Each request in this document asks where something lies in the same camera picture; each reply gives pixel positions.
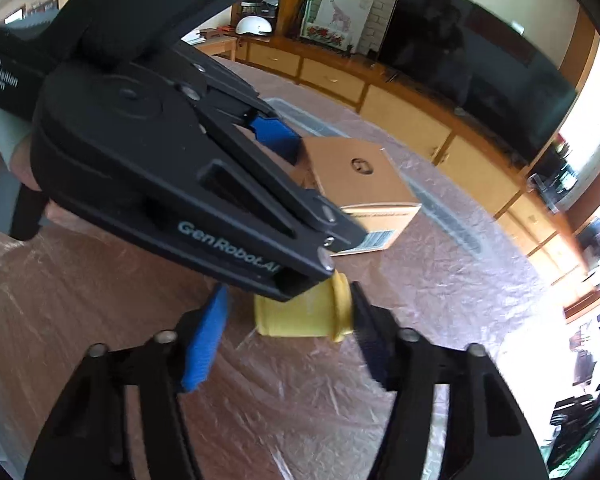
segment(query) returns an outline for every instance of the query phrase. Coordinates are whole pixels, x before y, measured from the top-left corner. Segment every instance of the cardboard box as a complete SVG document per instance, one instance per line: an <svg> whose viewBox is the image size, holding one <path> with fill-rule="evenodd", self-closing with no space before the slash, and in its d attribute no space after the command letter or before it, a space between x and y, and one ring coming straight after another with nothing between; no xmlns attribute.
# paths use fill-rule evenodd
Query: cardboard box
<svg viewBox="0 0 600 480"><path fill-rule="evenodd" d="M317 189L368 231L358 247L337 254L390 247L420 210L379 144L345 137L305 137L292 178Z"/></svg>

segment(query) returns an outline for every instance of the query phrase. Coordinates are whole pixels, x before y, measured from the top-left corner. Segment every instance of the barcode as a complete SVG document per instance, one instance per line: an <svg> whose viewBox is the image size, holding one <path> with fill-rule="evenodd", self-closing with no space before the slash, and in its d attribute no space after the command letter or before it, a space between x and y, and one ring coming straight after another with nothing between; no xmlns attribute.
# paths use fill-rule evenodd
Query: barcode
<svg viewBox="0 0 600 480"><path fill-rule="evenodd" d="M389 238L394 234L395 230L391 231L374 231L366 235L362 243L353 249L346 251L340 251L338 254L357 253L360 251L371 251L374 249L381 249L384 244L387 243Z"/></svg>

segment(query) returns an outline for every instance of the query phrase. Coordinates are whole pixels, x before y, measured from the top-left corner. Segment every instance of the plastic table cover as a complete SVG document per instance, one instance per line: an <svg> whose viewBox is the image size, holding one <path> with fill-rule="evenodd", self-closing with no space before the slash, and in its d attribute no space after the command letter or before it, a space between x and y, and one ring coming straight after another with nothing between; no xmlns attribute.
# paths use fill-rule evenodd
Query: plastic table cover
<svg viewBox="0 0 600 480"><path fill-rule="evenodd" d="M484 344L540 439L570 382L560 366L569 349L562 309L526 258L477 203L384 131L311 89L223 62L263 97L284 99L388 150L430 203L389 250L340 256L338 270L433 343ZM142 344L202 305L214 284L79 219L59 222L28 243L0 234L0 459L16 478L90 344ZM352 336L340 344L265 338L254 330L252 296L233 289L232 302L208 380L180 397L205 477L366 478L393 395L368 376ZM440 389L425 479L440 466L445 400ZM130 433L140 455L136 473L148 478L136 453L136 412Z"/></svg>

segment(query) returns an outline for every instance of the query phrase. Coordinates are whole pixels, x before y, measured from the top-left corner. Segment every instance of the window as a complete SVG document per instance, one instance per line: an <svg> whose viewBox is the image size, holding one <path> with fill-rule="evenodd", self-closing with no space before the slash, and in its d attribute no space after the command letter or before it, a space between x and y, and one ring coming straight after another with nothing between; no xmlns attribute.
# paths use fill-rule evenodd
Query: window
<svg viewBox="0 0 600 480"><path fill-rule="evenodd" d="M4 20L4 23L16 22L17 20L21 20L22 18L24 18L24 7L16 10L11 16Z"/></svg>
<svg viewBox="0 0 600 480"><path fill-rule="evenodd" d="M580 173L600 146L600 45L589 77L560 134L570 147L567 162Z"/></svg>

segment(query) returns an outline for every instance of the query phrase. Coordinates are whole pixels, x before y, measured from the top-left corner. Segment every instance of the flat screen tv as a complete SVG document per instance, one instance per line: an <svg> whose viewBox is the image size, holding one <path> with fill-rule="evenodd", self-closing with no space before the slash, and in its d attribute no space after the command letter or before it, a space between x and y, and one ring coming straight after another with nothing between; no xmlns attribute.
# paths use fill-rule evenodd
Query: flat screen tv
<svg viewBox="0 0 600 480"><path fill-rule="evenodd" d="M378 61L450 99L527 164L576 97L551 60L469 0L397 0Z"/></svg>

